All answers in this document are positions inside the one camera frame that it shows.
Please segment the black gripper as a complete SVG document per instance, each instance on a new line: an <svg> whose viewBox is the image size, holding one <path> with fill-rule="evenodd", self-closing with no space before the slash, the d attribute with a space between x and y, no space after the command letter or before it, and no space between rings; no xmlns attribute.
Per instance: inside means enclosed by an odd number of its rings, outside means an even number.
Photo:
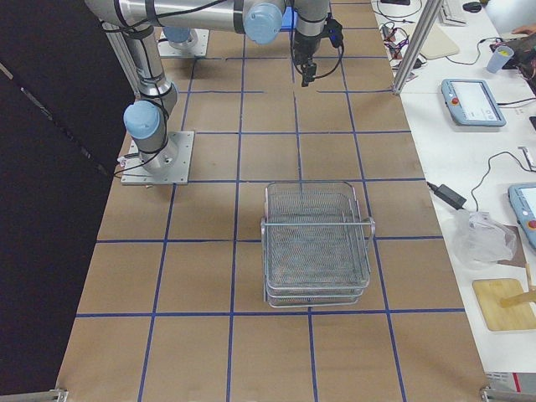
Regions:
<svg viewBox="0 0 536 402"><path fill-rule="evenodd" d="M301 85L309 86L315 80L317 64L313 55L319 48L321 36L295 35L292 40L293 64L301 75Z"/></svg>

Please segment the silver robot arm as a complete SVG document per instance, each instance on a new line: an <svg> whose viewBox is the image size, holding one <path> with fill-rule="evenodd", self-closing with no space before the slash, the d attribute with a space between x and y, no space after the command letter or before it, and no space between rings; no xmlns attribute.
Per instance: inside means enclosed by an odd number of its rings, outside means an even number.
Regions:
<svg viewBox="0 0 536 402"><path fill-rule="evenodd" d="M153 26L121 31L110 23L101 25L107 34L122 37L125 60L133 63L137 73L138 100L123 113L126 130L137 146L141 167L152 174L161 173L178 153L167 129L178 93L162 67Z"/></svg>
<svg viewBox="0 0 536 402"><path fill-rule="evenodd" d="M155 27L208 29L243 34L257 44L268 44L280 32L283 14L297 14L291 39L291 58L302 75L302 85L317 80L313 56L322 39L334 48L343 46L342 26L332 18L328 1L87 1L88 9L102 22L115 26L127 43L147 95L167 83L153 35Z"/></svg>

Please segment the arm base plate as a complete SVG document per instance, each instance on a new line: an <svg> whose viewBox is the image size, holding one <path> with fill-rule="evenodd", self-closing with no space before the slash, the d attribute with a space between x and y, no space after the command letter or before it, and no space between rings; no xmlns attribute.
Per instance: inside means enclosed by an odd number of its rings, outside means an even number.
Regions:
<svg viewBox="0 0 536 402"><path fill-rule="evenodd" d="M133 140L130 142L129 153L134 157L128 158L125 163L125 172L121 174L123 185L186 185L189 178L189 170L194 143L193 131L170 131L167 145L148 164L143 162L150 158L145 155L139 158L137 145Z"/></svg>
<svg viewBox="0 0 536 402"><path fill-rule="evenodd" d="M164 27L157 44L164 59L201 59L206 57L208 42L207 29Z"/></svg>

